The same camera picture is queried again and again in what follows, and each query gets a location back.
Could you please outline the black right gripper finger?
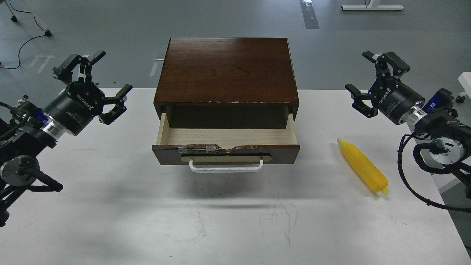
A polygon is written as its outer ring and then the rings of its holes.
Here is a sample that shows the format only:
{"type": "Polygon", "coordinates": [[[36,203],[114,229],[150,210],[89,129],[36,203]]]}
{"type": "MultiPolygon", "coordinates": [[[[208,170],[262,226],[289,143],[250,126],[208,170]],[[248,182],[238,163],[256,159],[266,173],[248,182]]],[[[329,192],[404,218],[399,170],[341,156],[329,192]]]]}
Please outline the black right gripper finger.
{"type": "Polygon", "coordinates": [[[376,79],[374,84],[384,84],[389,79],[402,84],[401,77],[411,69],[394,52],[373,54],[370,51],[366,51],[362,53],[362,56],[375,64],[376,79]]]}
{"type": "Polygon", "coordinates": [[[353,84],[346,84],[345,89],[351,93],[353,99],[352,107],[368,117],[369,119],[378,115],[378,109],[375,107],[369,107],[364,103],[364,100],[371,100],[373,96],[370,93],[361,93],[353,84]]]}

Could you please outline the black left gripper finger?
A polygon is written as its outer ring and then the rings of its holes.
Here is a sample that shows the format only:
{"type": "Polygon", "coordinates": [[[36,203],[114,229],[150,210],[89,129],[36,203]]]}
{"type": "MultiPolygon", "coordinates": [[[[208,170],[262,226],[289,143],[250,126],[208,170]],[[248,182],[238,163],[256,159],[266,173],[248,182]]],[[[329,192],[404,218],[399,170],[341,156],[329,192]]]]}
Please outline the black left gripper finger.
{"type": "Polygon", "coordinates": [[[109,112],[101,113],[99,115],[99,121],[101,123],[110,125],[127,110],[124,102],[126,101],[127,93],[129,93],[132,89],[132,85],[125,84],[114,97],[103,97],[103,99],[97,101],[98,104],[103,106],[114,105],[114,107],[109,112]]]}
{"type": "Polygon", "coordinates": [[[92,66],[106,55],[103,50],[97,51],[91,57],[84,57],[76,54],[70,55],[59,67],[53,68],[53,77],[64,84],[70,86],[72,81],[73,70],[77,65],[80,65],[79,72],[84,74],[84,77],[79,77],[76,82],[83,83],[86,86],[92,84],[91,70],[92,66]]]}

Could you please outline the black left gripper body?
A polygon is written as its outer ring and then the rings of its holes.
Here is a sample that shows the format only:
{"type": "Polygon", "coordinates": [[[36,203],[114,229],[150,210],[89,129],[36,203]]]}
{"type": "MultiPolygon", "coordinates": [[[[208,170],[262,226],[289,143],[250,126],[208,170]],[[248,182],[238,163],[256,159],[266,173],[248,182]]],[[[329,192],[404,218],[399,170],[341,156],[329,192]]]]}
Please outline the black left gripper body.
{"type": "Polygon", "coordinates": [[[43,113],[62,124],[69,134],[77,136],[94,118],[101,114],[104,92],[96,85],[86,87],[82,82],[72,82],[46,107],[43,113]]]}

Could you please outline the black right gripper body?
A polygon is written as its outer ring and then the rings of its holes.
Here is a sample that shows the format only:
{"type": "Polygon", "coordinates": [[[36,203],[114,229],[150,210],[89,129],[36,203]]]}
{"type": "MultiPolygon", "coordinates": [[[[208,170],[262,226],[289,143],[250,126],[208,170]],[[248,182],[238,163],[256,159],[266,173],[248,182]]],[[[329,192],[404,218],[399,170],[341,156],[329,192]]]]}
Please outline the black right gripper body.
{"type": "Polygon", "coordinates": [[[413,106],[422,106],[425,98],[396,78],[377,78],[369,90],[372,106],[396,125],[413,106]]]}

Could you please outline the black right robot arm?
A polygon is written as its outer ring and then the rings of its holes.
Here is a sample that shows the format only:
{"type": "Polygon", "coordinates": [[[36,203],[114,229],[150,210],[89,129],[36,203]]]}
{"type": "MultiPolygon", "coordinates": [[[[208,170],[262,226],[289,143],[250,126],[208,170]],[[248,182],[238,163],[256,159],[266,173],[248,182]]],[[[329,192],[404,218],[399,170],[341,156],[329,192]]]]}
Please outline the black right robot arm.
{"type": "Polygon", "coordinates": [[[405,186],[428,206],[470,213],[470,208],[446,206],[424,198],[411,188],[402,168],[407,143],[412,138],[420,139],[423,143],[416,144],[412,152],[419,168],[428,173],[454,175],[466,186],[465,194],[470,198],[470,165],[464,161],[470,156],[471,129],[457,119],[452,92],[441,88],[425,101],[401,81],[410,67],[394,52],[366,51],[362,56],[375,65],[375,82],[367,93],[353,84],[347,84],[345,89],[353,99],[352,107],[369,119],[381,112],[395,125],[407,123],[413,127],[411,134],[402,137],[398,149],[397,167],[405,186]]]}

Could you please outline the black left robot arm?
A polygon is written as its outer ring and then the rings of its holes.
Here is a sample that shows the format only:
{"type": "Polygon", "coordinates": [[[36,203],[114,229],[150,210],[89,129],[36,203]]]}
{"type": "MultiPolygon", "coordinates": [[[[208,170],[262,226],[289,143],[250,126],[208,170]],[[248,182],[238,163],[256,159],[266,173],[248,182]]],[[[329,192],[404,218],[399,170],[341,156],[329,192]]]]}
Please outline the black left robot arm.
{"type": "Polygon", "coordinates": [[[93,56],[70,55],[53,76],[66,88],[46,107],[39,108],[23,96],[15,107],[1,103],[12,117],[1,121],[1,226],[10,213],[7,209],[25,192],[59,192],[63,185],[40,170],[37,155],[53,148],[65,133],[78,135],[95,117],[109,125],[126,111],[124,105],[132,86],[126,84],[113,97],[92,82],[92,66],[106,52],[93,56]]]}

